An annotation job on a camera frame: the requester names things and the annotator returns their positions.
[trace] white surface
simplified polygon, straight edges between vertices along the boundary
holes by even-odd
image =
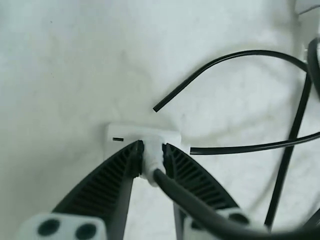
[[[104,129],[123,121],[177,130],[193,146],[286,138],[302,74],[280,60],[222,63],[159,113],[152,107],[195,69],[234,51],[297,55],[294,1],[1,2],[0,234],[52,209],[103,157]],[[300,135],[319,130],[313,92]],[[319,206],[320,141],[296,147],[275,226]],[[196,159],[263,222],[282,150]],[[134,183],[125,239],[175,239],[171,202]]]
[[[57,231],[50,236],[39,236],[38,228],[47,220],[58,220]],[[97,217],[87,217],[71,214],[39,213],[31,216],[17,229],[15,240],[79,240],[76,232],[84,224],[92,224],[96,227],[94,237],[90,240],[108,240],[105,223]]]

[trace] white connector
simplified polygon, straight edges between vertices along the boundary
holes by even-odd
[[[143,158],[142,158],[142,177],[147,179],[151,186],[156,187],[154,180],[154,171],[161,170],[164,174],[164,152],[162,146],[165,143],[160,136],[147,136],[142,138],[143,141]]]
[[[182,137],[178,131],[112,122],[106,127],[103,158],[106,160],[120,149],[137,140],[154,136],[162,138],[164,144],[172,144],[186,154],[190,153],[190,145],[182,144]]]

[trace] white plastic piece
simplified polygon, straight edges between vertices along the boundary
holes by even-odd
[[[39,227],[47,220],[58,220],[58,228],[48,236],[41,236]],[[95,234],[90,240],[108,240],[106,226],[100,218],[58,213],[40,213],[29,218],[20,226],[15,240],[79,240],[76,232],[85,224],[95,226]]]
[[[304,49],[309,43],[320,36],[320,8],[315,8],[299,15],[301,23],[301,36]]]
[[[242,224],[245,229],[262,233],[268,233],[267,227],[252,221],[239,207],[226,208],[216,211],[222,217],[229,219],[230,215],[239,214],[244,216],[249,223]],[[205,229],[196,229],[193,226],[193,219],[187,216],[183,222],[183,239],[184,240],[219,240],[220,238],[212,235]]]
[[[220,214],[226,219],[229,219],[230,215],[234,215],[234,214],[242,215],[249,221],[248,224],[243,225],[244,228],[249,230],[259,231],[259,232],[265,232],[265,233],[269,231],[265,225],[261,225],[260,223],[257,223],[252,219],[250,219],[248,215],[239,207],[231,207],[231,208],[217,210],[216,213]]]
[[[192,227],[193,219],[187,216],[183,222],[183,240],[219,240],[205,229],[195,229]]]
[[[157,183],[154,180],[154,171],[156,169],[166,173],[164,167],[164,152],[162,145],[164,140],[160,136],[147,136],[142,139],[144,150],[143,150],[143,161],[142,161],[142,177],[146,178],[148,182],[156,187]]]
[[[178,131],[112,122],[106,128],[103,157],[106,160],[127,145],[154,136],[162,138],[164,144],[170,143],[185,153],[190,153],[190,146],[182,144],[181,134]]]

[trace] grey plastic part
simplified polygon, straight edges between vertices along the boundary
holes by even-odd
[[[320,0],[296,0],[295,2],[295,12],[297,14],[303,14],[319,7]]]

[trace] black mark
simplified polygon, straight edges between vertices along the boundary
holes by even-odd
[[[113,138],[112,138],[112,141],[115,141],[115,142],[123,142],[124,139],[123,139],[123,137],[113,137]]]

